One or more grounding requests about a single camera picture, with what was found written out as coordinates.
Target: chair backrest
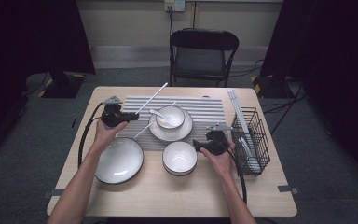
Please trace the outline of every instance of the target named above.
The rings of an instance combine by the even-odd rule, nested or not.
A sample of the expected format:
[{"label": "chair backrest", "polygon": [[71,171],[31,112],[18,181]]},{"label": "chair backrest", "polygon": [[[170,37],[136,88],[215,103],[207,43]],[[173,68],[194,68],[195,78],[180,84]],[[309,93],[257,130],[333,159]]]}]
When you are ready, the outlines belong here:
[{"label": "chair backrest", "polygon": [[170,46],[189,49],[237,50],[240,41],[228,32],[185,28],[174,32],[170,38]]}]

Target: black curtain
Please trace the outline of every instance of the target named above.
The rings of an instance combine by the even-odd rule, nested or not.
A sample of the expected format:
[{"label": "black curtain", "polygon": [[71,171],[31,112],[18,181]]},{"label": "black curtain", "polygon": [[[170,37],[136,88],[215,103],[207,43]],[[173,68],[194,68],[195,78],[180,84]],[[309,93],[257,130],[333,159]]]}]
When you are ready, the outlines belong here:
[{"label": "black curtain", "polygon": [[27,77],[51,70],[95,74],[76,0],[0,0],[0,125]]}]

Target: black metal rack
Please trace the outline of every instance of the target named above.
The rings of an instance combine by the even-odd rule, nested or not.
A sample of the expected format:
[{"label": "black metal rack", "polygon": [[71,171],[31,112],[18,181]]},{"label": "black metal rack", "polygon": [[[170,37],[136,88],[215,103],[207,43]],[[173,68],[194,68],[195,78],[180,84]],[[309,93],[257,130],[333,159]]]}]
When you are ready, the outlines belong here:
[{"label": "black metal rack", "polygon": [[266,137],[263,121],[258,117],[258,113],[253,107],[242,107],[241,111],[249,132],[242,128],[238,116],[235,115],[231,125],[235,155],[245,175],[261,175],[270,162],[269,141]]}]

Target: white spoon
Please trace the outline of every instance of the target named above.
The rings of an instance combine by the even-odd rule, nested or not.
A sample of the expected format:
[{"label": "white spoon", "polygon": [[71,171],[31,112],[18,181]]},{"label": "white spoon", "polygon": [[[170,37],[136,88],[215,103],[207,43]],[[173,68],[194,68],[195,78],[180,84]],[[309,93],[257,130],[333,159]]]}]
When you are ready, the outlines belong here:
[{"label": "white spoon", "polygon": [[162,119],[165,119],[165,121],[167,121],[167,123],[173,127],[177,127],[181,124],[179,119],[174,118],[172,116],[165,116],[154,109],[149,109],[149,113],[155,114],[155,115],[161,117]]}]

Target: plate rim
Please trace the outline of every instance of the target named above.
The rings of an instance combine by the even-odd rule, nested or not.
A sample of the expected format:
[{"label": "plate rim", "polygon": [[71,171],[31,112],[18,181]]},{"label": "plate rim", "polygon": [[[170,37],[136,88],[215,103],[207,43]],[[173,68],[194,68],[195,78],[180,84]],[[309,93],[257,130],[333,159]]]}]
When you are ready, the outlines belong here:
[{"label": "plate rim", "polygon": [[118,185],[118,184],[122,184],[122,183],[128,182],[128,181],[130,181],[131,179],[133,179],[133,178],[141,171],[142,167],[144,166],[144,162],[145,162],[145,152],[144,152],[144,150],[142,149],[141,145],[139,145],[139,143],[138,143],[137,141],[135,141],[134,139],[131,139],[131,138],[129,138],[129,137],[116,137],[114,140],[112,140],[112,142],[111,142],[108,146],[110,146],[113,142],[115,142],[115,141],[118,140],[118,139],[129,139],[129,140],[135,142],[136,145],[138,145],[138,147],[141,149],[141,152],[142,152],[142,161],[141,161],[141,164],[140,164],[138,170],[137,170],[133,175],[131,175],[130,177],[124,179],[123,181],[118,181],[118,182],[108,182],[108,181],[104,181],[104,180],[101,180],[101,178],[97,176],[97,172],[95,172],[95,175],[94,175],[94,176],[95,176],[99,181],[101,181],[101,182],[103,182],[103,183],[105,183],[105,184]]},{"label": "plate rim", "polygon": [[[191,131],[193,130],[193,127],[194,127],[193,118],[191,117],[190,113],[188,113],[186,110],[184,110],[184,109],[182,109],[182,108],[180,108],[180,109],[185,113],[185,120],[184,120],[183,124],[182,124],[181,126],[175,128],[175,129],[166,129],[166,131],[169,131],[169,132],[179,132],[179,131],[181,130],[181,128],[183,128],[184,125],[186,125],[186,115],[188,115],[188,117],[189,117],[188,120],[191,121],[191,127],[189,128],[189,132],[188,132],[184,137],[175,138],[175,139],[173,139],[173,140],[162,139],[162,138],[156,136],[156,135],[154,134],[154,132],[152,131],[151,128],[152,128],[153,124],[151,124],[150,127],[149,127],[150,132],[151,132],[156,138],[158,138],[159,140],[165,141],[165,142],[176,142],[176,141],[180,141],[180,140],[186,138],[186,137],[191,133]],[[150,118],[149,118],[148,123],[150,124],[150,123],[151,123],[151,119],[152,119],[152,118],[155,118],[155,117],[156,117],[156,115],[151,115]],[[157,124],[157,119],[155,119],[155,122],[156,122],[156,126],[163,131],[164,128],[163,128],[163,127],[160,127],[160,126]]]}]

